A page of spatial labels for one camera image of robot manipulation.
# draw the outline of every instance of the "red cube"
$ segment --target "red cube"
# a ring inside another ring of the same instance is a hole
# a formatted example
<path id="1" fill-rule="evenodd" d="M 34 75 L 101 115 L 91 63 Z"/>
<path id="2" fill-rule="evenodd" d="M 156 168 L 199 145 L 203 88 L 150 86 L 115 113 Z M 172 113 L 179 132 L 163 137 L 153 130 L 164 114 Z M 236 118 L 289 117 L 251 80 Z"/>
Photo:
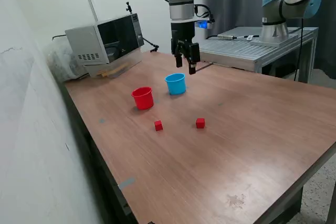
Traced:
<path id="1" fill-rule="evenodd" d="M 161 131 L 161 130 L 163 130 L 162 122 L 161 122 L 161 121 L 156 121 L 156 122 L 154 123 L 154 125 L 155 125 L 155 130 L 156 130 L 156 131 Z"/>
<path id="2" fill-rule="evenodd" d="M 197 120 L 196 120 L 196 127 L 198 129 L 204 129 L 204 127 L 205 127 L 205 119 L 204 118 L 197 118 Z"/>

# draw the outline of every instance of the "blue light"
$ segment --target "blue light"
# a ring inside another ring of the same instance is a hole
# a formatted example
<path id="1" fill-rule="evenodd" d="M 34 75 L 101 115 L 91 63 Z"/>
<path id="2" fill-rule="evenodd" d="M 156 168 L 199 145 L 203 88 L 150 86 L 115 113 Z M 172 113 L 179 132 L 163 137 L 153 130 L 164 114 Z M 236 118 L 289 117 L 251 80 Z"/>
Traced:
<path id="1" fill-rule="evenodd" d="M 199 28 L 208 28 L 208 22 L 205 20 L 205 21 L 199 21 L 198 22 L 198 25 L 199 25 Z"/>

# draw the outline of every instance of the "table leg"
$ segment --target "table leg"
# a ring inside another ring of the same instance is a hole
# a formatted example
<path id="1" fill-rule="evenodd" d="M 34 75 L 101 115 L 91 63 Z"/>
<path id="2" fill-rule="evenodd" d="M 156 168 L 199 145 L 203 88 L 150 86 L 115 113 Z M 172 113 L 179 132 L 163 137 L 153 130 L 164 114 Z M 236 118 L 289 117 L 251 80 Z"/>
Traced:
<path id="1" fill-rule="evenodd" d="M 303 188 L 299 190 L 290 202 L 287 203 L 285 210 L 270 224 L 284 224 L 290 221 L 297 213 L 301 211 Z"/>
<path id="2" fill-rule="evenodd" d="M 334 187 L 334 192 L 332 194 L 331 204 L 329 208 L 329 214 L 326 224 L 336 224 L 336 184 Z"/>
<path id="3" fill-rule="evenodd" d="M 299 81 L 309 83 L 315 62 L 316 39 L 302 46 L 301 59 L 299 64 Z"/>
<path id="4" fill-rule="evenodd" d="M 256 66 L 255 73 L 263 73 L 263 68 L 261 66 Z"/>

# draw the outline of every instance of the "plastic bag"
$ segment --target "plastic bag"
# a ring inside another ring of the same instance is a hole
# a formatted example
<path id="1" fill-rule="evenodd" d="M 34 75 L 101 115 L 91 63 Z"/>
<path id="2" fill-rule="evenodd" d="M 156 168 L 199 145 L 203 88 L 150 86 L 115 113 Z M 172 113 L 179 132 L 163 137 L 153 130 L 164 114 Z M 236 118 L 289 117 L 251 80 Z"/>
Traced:
<path id="1" fill-rule="evenodd" d="M 50 71 L 61 82 L 78 79 L 87 73 L 85 68 L 77 63 L 66 36 L 55 38 L 52 41 L 47 64 Z"/>

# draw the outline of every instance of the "metal table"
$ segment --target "metal table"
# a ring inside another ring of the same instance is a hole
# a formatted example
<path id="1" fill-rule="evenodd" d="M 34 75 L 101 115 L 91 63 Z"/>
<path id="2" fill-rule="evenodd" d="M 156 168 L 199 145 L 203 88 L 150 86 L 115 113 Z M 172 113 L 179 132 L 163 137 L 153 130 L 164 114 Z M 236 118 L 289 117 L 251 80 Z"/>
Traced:
<path id="1" fill-rule="evenodd" d="M 290 34 L 298 38 L 281 47 L 255 46 L 251 40 L 224 40 L 210 38 L 200 42 L 201 60 L 218 65 L 261 73 L 262 68 L 300 47 L 301 29 L 289 27 Z M 237 27 L 223 35 L 260 35 L 261 27 Z M 314 68 L 318 28 L 303 29 L 303 47 L 300 60 L 299 81 L 308 83 Z"/>

